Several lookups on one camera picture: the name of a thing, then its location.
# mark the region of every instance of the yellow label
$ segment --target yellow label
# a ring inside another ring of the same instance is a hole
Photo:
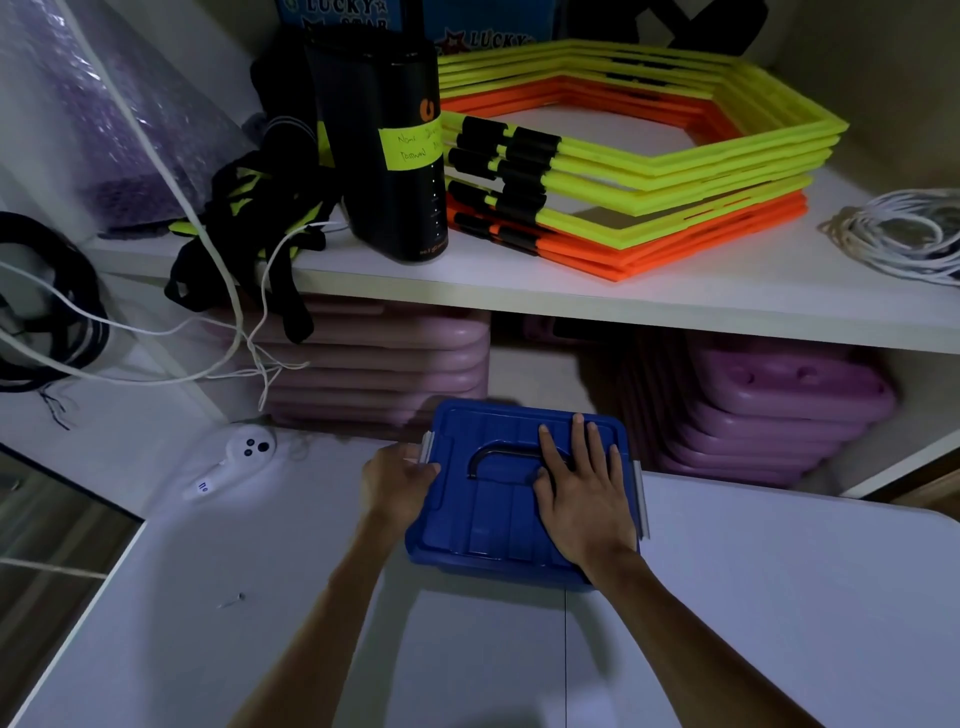
[[[379,131],[383,156],[391,171],[420,169],[444,154],[444,130],[439,118],[418,127]]]
[[[330,149],[330,138],[326,135],[326,124],[323,121],[317,122],[317,144],[320,147],[320,165],[335,167],[333,151]]]

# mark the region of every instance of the coiled black cable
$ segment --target coiled black cable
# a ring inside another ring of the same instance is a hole
[[[108,318],[100,301],[96,271],[72,243],[30,217],[0,212],[0,245],[22,245],[32,250],[53,270],[52,285],[58,291],[82,310]],[[2,292],[0,308],[9,308]],[[50,358],[76,369],[92,364],[109,340],[109,326],[81,316],[54,296],[49,313],[18,319],[18,324],[21,330],[11,334],[50,334]],[[68,376],[50,367],[15,364],[0,352],[0,392],[32,392]]]

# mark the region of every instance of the box handle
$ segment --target box handle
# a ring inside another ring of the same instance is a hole
[[[487,445],[485,448],[480,448],[470,458],[470,462],[467,465],[468,480],[477,479],[477,468],[480,466],[480,461],[488,455],[516,455],[519,457],[530,457],[539,460],[544,467],[546,466],[546,463],[543,462],[543,455],[542,452],[540,452],[540,448],[527,448],[523,445],[511,445],[510,443],[494,443],[493,445]],[[560,456],[564,459],[564,462],[568,468],[571,470],[575,469],[573,458],[570,455],[565,452],[561,452]]]

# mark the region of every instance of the white vr controller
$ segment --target white vr controller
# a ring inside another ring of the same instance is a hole
[[[194,481],[183,497],[194,500],[236,485],[266,468],[275,451],[276,438],[269,429],[243,425],[227,443],[227,457]]]

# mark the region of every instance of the bubble wrap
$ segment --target bubble wrap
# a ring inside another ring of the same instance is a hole
[[[251,143],[101,0],[70,0],[69,8],[160,158],[201,210],[213,174]],[[36,144],[36,163],[55,166],[44,170],[47,178],[65,182],[97,232],[182,216],[55,0],[0,3],[0,75],[8,77],[4,106],[22,102],[21,126],[42,135],[28,139]]]

